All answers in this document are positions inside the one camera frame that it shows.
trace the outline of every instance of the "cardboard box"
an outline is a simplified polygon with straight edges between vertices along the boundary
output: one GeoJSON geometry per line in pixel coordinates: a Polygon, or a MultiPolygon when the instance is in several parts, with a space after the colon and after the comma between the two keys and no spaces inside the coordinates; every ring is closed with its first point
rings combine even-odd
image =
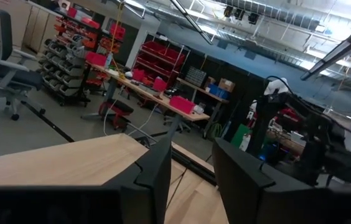
{"type": "Polygon", "coordinates": [[[235,83],[231,82],[230,80],[226,80],[225,78],[222,78],[220,80],[220,83],[218,84],[218,87],[231,93],[233,91],[233,88],[235,87],[235,83]]]}
{"type": "Polygon", "coordinates": [[[206,87],[209,85],[209,84],[214,84],[215,83],[215,79],[212,78],[212,77],[208,77],[206,82],[205,82],[205,85],[203,86],[203,89],[206,89],[206,87]]]}

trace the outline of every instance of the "chair wheel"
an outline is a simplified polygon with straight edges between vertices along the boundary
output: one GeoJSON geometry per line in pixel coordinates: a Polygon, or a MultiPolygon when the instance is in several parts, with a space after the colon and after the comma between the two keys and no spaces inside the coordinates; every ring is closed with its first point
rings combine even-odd
{"type": "Polygon", "coordinates": [[[17,120],[19,119],[19,114],[13,114],[13,115],[11,116],[11,119],[12,119],[13,121],[17,121],[17,120]]]}

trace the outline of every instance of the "blue box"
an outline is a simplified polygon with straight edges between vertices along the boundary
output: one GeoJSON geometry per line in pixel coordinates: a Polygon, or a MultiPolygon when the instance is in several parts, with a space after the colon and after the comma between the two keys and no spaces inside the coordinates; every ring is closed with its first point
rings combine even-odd
{"type": "Polygon", "coordinates": [[[214,84],[209,84],[208,87],[210,88],[209,93],[218,96],[222,99],[226,100],[230,96],[230,92],[223,90],[214,84]]]}

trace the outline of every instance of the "shelving unit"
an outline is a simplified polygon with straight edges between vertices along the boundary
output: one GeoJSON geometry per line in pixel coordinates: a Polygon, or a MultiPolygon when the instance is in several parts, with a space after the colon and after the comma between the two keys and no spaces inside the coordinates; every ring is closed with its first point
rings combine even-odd
{"type": "MultiPolygon", "coordinates": [[[[65,13],[58,13],[62,16],[57,17],[59,25],[55,25],[58,35],[45,41],[46,51],[39,61],[41,68],[37,72],[42,74],[45,89],[59,100],[60,106],[79,102],[87,106],[90,100],[85,90],[89,89],[91,83],[102,85],[102,82],[88,82],[95,78],[90,76],[91,65],[85,63],[85,57],[88,52],[108,54],[111,42],[106,41],[102,46],[100,44],[104,40],[111,40],[112,35],[65,13]]],[[[115,38],[117,49],[121,43],[121,39],[115,38]]]]}
{"type": "Polygon", "coordinates": [[[190,50],[169,39],[162,40],[156,34],[149,35],[153,36],[153,39],[142,44],[134,61],[133,69],[144,70],[149,82],[153,82],[156,77],[161,77],[167,83],[167,87],[172,86],[184,66],[190,50]]]}

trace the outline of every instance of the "gray floor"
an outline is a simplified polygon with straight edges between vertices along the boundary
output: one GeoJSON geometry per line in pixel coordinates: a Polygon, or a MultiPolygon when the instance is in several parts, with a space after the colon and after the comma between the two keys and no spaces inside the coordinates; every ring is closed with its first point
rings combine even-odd
{"type": "MultiPolygon", "coordinates": [[[[17,60],[19,59],[10,58],[10,61],[13,62],[17,60]]],[[[38,68],[36,62],[27,62],[25,65],[33,70],[38,68]]],[[[80,118],[83,114],[96,112],[103,100],[102,96],[90,95],[91,103],[86,108],[83,106],[61,107],[44,90],[33,91],[29,94],[29,97],[42,103],[47,110],[45,117],[75,141],[104,136],[103,122],[100,119],[84,120],[80,118]]],[[[120,100],[134,108],[134,113],[128,119],[136,126],[142,125],[149,117],[151,111],[140,108],[135,98],[127,100],[120,96],[120,100]]],[[[23,106],[19,108],[19,121],[12,121],[9,119],[8,109],[5,109],[5,100],[0,99],[0,155],[67,142],[27,108],[23,106]]],[[[158,133],[167,131],[168,128],[168,126],[163,125],[163,115],[154,113],[143,130],[147,133],[158,133]]],[[[115,134],[118,131],[114,131],[112,126],[106,125],[106,133],[115,134]]],[[[140,134],[134,133],[132,136],[138,137],[140,134]]],[[[206,159],[210,155],[212,143],[202,139],[201,133],[197,130],[192,130],[191,133],[177,133],[173,141],[202,159],[206,159]]]]}

